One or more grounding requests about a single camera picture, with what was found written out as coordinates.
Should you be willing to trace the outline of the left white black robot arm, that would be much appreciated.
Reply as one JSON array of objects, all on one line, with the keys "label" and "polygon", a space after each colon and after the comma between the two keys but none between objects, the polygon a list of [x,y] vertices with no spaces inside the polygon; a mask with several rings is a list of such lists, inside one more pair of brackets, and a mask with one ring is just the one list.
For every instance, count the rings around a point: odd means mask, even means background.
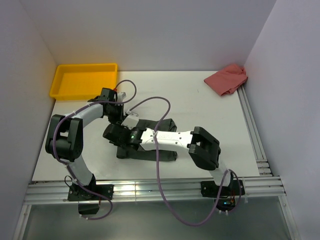
[{"label": "left white black robot arm", "polygon": [[88,101],[79,110],[51,117],[45,151],[63,164],[70,174],[72,190],[86,200],[96,197],[96,178],[88,169],[83,156],[84,127],[96,119],[108,117],[111,123],[120,123],[124,118],[124,92],[103,88],[100,95]]}]

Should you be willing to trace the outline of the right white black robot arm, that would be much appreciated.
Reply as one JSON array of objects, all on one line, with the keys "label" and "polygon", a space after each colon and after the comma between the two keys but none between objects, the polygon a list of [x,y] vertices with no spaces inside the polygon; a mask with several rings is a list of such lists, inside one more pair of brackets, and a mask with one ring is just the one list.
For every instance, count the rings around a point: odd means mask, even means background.
[{"label": "right white black robot arm", "polygon": [[175,132],[109,124],[102,136],[118,147],[120,159],[170,162],[178,153],[187,153],[198,168],[209,171],[220,194],[227,195],[234,188],[233,177],[220,160],[220,142],[200,126]]}]

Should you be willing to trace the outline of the dark green t-shirt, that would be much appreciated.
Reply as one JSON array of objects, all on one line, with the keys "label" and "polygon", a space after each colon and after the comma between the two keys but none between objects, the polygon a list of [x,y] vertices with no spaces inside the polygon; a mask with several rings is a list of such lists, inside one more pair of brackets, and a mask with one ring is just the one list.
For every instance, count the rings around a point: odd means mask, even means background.
[{"label": "dark green t-shirt", "polygon": [[[154,120],[140,119],[137,123],[138,128],[150,128],[154,129],[158,122]],[[177,126],[172,118],[164,119],[161,121],[159,131],[176,132]],[[117,147],[116,157],[118,159],[134,159],[144,161],[156,161],[155,150],[143,150],[141,147],[138,150],[132,148]],[[178,154],[176,151],[159,150],[160,162],[174,162],[176,161]]]}]

